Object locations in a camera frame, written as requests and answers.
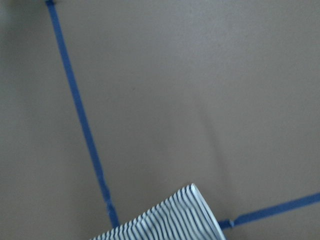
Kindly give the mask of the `blue white striped polo shirt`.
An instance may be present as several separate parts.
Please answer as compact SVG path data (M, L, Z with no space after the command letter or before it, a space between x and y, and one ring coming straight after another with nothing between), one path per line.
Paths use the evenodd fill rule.
M224 240L226 237L197 186L189 184L135 219L95 240Z

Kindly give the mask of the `brown paper table cover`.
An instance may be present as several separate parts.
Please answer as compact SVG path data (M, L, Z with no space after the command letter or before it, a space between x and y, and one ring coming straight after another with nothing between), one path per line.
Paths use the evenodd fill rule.
M194 183L217 220L320 190L317 0L57 0L119 221ZM43 0L0 3L0 237L112 228Z

